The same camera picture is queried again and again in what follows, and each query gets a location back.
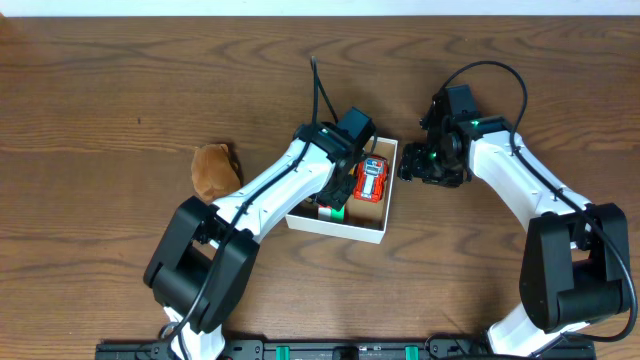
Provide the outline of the red toy fire truck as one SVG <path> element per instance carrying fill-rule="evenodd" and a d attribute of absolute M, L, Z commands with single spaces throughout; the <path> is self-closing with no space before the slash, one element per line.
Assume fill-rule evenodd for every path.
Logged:
<path fill-rule="evenodd" d="M 353 191 L 356 200 L 378 203 L 382 200 L 388 176 L 386 158 L 372 155 L 364 159 L 355 171 L 357 183 Z"/>

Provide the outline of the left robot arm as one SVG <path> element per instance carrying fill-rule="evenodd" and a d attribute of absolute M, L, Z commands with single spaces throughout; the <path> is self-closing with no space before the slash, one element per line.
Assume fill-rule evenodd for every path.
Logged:
<path fill-rule="evenodd" d="M 175 317 L 165 340 L 179 359 L 217 358 L 221 325 L 239 303 L 261 241 L 307 198 L 342 208 L 356 186 L 352 169 L 376 133 L 356 108 L 337 123 L 300 126 L 285 154 L 253 181 L 210 204 L 197 197 L 175 211 L 143 276 Z"/>

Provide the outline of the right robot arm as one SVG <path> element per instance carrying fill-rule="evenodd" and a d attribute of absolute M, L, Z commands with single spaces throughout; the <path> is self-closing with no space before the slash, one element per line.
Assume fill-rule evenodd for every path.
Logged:
<path fill-rule="evenodd" d="M 467 85 L 439 90 L 420 126 L 426 140 L 404 147 L 400 178 L 447 188 L 478 178 L 526 232 L 520 303 L 489 327 L 486 352 L 561 357 L 589 343 L 587 326 L 636 315 L 628 226 L 618 206 L 596 205 L 563 184 L 504 117 L 481 114 Z"/>

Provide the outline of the colourful puzzle cube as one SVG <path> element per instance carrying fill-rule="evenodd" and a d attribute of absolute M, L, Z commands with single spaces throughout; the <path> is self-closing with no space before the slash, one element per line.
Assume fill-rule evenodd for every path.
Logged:
<path fill-rule="evenodd" d="M 345 207 L 336 209 L 329 206 L 319 206 L 318 219 L 321 221 L 343 223 L 345 220 Z"/>

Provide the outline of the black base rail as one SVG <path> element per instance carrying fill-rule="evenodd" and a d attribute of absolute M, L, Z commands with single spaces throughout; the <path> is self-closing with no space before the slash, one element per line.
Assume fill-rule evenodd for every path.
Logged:
<path fill-rule="evenodd" d="M 177 359 L 178 349 L 159 342 L 104 342 L 95 349 L 96 360 Z M 234 340 L 219 360 L 444 360 L 496 359 L 487 345 L 471 338 L 432 337 L 424 342 L 263 342 Z"/>

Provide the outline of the white cardboard box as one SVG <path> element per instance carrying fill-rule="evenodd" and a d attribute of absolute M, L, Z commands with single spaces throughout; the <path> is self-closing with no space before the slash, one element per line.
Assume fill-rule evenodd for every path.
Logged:
<path fill-rule="evenodd" d="M 389 167 L 379 202 L 356 200 L 351 196 L 343 207 L 344 219 L 341 222 L 331 220 L 328 213 L 320 215 L 317 205 L 302 202 L 285 216 L 287 226 L 293 230 L 380 244 L 388 225 L 397 150 L 397 140 L 377 139 L 374 154 L 385 158 Z"/>

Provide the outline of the brown plush toy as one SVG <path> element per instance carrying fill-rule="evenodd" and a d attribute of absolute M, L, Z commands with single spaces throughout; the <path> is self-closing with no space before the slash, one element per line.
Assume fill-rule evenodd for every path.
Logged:
<path fill-rule="evenodd" d="M 208 144 L 197 148 L 191 163 L 195 192 L 205 202 L 212 202 L 241 188 L 238 164 L 227 144 Z"/>

